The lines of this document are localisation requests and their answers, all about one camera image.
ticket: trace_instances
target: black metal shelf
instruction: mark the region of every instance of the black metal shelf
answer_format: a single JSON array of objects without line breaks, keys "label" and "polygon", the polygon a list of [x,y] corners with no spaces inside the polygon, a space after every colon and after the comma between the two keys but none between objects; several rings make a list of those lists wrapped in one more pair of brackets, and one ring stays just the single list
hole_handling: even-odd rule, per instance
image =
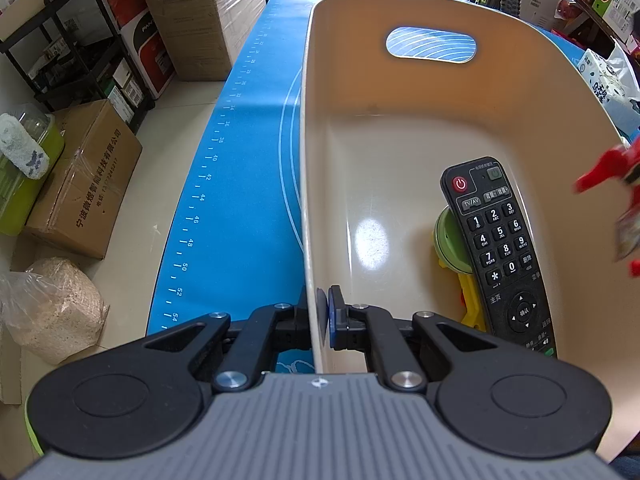
[{"label": "black metal shelf", "polygon": [[[66,96],[75,96],[79,92],[83,92],[86,95],[86,97],[83,99],[85,102],[97,99],[106,99],[107,96],[102,90],[100,83],[98,82],[98,78],[107,68],[108,64],[116,56],[122,56],[127,61],[129,68],[136,78],[138,85],[144,92],[144,98],[140,103],[140,106],[137,107],[134,116],[129,124],[131,130],[135,133],[140,127],[140,123],[145,117],[146,112],[151,110],[155,105],[154,99],[149,93],[146,83],[142,78],[142,74],[138,70],[138,67],[135,65],[135,63],[133,63],[133,60],[129,55],[129,51],[124,45],[120,34],[111,22],[111,19],[102,0],[95,0],[95,2],[100,9],[100,13],[104,21],[109,27],[113,39],[109,46],[100,55],[98,61],[96,61],[93,66],[89,67],[85,60],[82,58],[82,55],[80,54],[78,48],[75,46],[73,36],[66,30],[62,21],[60,20],[60,17],[58,16],[58,11],[62,9],[62,7],[64,7],[66,4],[68,4],[69,1],[71,0],[44,0],[44,8],[42,10],[40,10],[35,16],[23,23],[5,41],[0,41],[0,54],[5,54],[8,57],[9,61],[11,61],[12,65],[18,71],[20,76],[25,80],[27,85],[30,86],[31,90],[33,90],[34,98],[38,102],[43,103],[51,112],[55,111],[56,109],[52,104],[52,100]],[[39,29],[41,31],[47,42],[51,42],[51,37],[44,27],[44,23],[47,20],[51,20],[54,25],[56,25],[56,28],[60,32],[60,35],[65,40],[66,45],[74,56],[74,62],[80,67],[83,74],[73,81],[65,82],[43,92],[38,88],[36,83],[32,81],[29,75],[16,61],[15,57],[11,54],[10,49],[14,47],[20,40],[34,32],[36,29]]]}]

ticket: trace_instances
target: remote control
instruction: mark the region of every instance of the remote control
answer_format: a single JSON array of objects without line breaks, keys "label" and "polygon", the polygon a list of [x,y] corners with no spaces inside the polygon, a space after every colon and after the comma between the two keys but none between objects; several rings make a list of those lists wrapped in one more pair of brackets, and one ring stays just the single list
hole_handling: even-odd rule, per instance
[{"label": "remote control", "polygon": [[504,169],[486,156],[447,168],[442,192],[465,239],[495,336],[546,355],[556,354],[545,285],[513,188]]}]

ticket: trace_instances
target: blue silicone mat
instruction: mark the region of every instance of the blue silicone mat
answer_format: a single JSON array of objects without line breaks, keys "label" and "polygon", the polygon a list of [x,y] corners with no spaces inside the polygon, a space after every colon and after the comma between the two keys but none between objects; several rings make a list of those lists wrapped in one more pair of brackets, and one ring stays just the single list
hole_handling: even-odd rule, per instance
[{"label": "blue silicone mat", "polygon": [[[296,303],[304,285],[298,132],[310,12],[319,0],[269,0],[220,94],[182,190],[164,249],[147,333],[222,311]],[[575,63],[580,48],[551,36]],[[464,61],[463,34],[401,27],[397,56]],[[311,352],[278,359],[312,372]]]}]

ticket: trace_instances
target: bag of wood shavings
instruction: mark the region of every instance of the bag of wood shavings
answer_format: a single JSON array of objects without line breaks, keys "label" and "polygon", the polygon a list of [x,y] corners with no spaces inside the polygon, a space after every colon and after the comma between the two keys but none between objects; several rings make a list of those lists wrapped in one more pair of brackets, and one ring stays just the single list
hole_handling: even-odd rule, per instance
[{"label": "bag of wood shavings", "polygon": [[94,345],[109,307],[66,258],[45,258],[0,276],[0,317],[14,340],[56,365]]}]

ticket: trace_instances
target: yellow toy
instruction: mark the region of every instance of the yellow toy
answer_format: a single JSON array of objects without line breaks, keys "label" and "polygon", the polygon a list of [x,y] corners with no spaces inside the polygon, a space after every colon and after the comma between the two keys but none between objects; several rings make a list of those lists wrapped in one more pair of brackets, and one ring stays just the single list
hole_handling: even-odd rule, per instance
[{"label": "yellow toy", "polygon": [[460,280],[462,303],[466,307],[462,324],[486,332],[478,285],[469,264],[469,256],[460,228],[448,207],[440,213],[436,221],[433,229],[433,246],[440,266],[443,269],[453,270]]}]

